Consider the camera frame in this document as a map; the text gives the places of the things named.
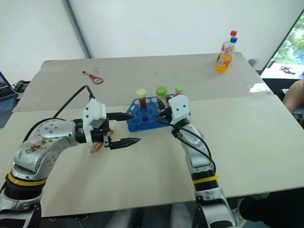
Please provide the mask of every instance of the person's arm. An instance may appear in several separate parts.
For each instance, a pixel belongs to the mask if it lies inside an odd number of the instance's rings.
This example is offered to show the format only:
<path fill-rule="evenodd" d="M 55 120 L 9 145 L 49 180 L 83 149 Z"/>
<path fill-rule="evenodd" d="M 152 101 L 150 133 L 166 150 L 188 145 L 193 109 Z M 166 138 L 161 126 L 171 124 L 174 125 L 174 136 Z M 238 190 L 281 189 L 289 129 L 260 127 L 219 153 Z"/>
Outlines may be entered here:
<path fill-rule="evenodd" d="M 291 113 L 304 104 L 304 79 L 291 85 L 283 99 L 283 104 Z"/>

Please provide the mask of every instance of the test tube rack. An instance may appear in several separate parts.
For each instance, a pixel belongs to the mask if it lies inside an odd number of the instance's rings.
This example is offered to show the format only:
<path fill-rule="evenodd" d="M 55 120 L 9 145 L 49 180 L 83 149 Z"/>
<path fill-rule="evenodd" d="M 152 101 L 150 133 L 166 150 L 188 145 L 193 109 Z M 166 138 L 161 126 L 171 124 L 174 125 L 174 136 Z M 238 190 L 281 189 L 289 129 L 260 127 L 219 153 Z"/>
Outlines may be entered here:
<path fill-rule="evenodd" d="M 157 100 L 155 96 L 146 97 L 147 108 L 141 109 L 138 99 L 132 101 L 127 113 L 134 115 L 133 119 L 127 120 L 130 132 L 143 131 L 158 127 L 166 127 L 167 125 L 156 122 L 159 115 Z"/>

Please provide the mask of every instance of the yellow cap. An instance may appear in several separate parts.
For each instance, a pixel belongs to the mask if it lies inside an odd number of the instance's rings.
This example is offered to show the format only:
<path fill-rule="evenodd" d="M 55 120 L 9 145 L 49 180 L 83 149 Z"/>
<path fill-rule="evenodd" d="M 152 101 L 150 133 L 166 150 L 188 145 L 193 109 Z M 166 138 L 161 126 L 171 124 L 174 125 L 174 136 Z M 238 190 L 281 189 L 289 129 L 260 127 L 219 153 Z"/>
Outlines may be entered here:
<path fill-rule="evenodd" d="M 147 91 L 146 91 L 145 89 L 138 89 L 138 90 L 136 91 L 136 95 L 137 95 L 137 97 L 138 97 L 139 99 L 145 98 L 146 95 L 147 95 Z"/>

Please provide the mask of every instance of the yellow ring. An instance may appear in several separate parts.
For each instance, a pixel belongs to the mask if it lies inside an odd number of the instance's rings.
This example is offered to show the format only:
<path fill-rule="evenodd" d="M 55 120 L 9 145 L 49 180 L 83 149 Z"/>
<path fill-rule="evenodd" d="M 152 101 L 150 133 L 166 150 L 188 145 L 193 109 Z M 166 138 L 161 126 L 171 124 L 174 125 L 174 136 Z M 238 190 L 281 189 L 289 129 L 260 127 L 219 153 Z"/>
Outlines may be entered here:
<path fill-rule="evenodd" d="M 215 175 L 213 177 L 206 177 L 206 178 L 202 178 L 202 179 L 198 179 L 198 180 L 194 180 L 193 184 L 199 184 L 199 183 L 204 183 L 204 182 L 208 182 L 208 181 L 214 181 L 219 177 L 219 175 Z"/>
<path fill-rule="evenodd" d="M 36 182 L 26 182 L 26 181 L 17 180 L 11 175 L 10 172 L 8 173 L 8 178 L 14 184 L 21 185 L 21 186 L 37 186 L 37 185 L 41 185 L 41 184 L 44 184 L 45 182 L 47 182 L 47 178 L 45 178 L 42 181 L 36 181 Z"/>

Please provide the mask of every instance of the test tube cap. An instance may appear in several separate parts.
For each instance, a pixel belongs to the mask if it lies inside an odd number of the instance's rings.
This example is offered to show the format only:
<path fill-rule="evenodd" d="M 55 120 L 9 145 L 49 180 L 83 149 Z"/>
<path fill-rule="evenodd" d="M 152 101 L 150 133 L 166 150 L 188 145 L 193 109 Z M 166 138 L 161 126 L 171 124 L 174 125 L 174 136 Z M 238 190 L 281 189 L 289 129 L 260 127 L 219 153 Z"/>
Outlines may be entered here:
<path fill-rule="evenodd" d="M 136 90 L 136 95 L 138 98 L 145 98 L 147 95 L 147 91 L 145 89 L 138 89 Z"/>
<path fill-rule="evenodd" d="M 165 96 L 167 94 L 167 88 L 164 86 L 160 86 L 156 88 L 157 96 Z"/>
<path fill-rule="evenodd" d="M 178 93 L 182 93 L 186 90 L 185 85 L 184 84 L 177 84 L 175 86 L 175 91 Z"/>

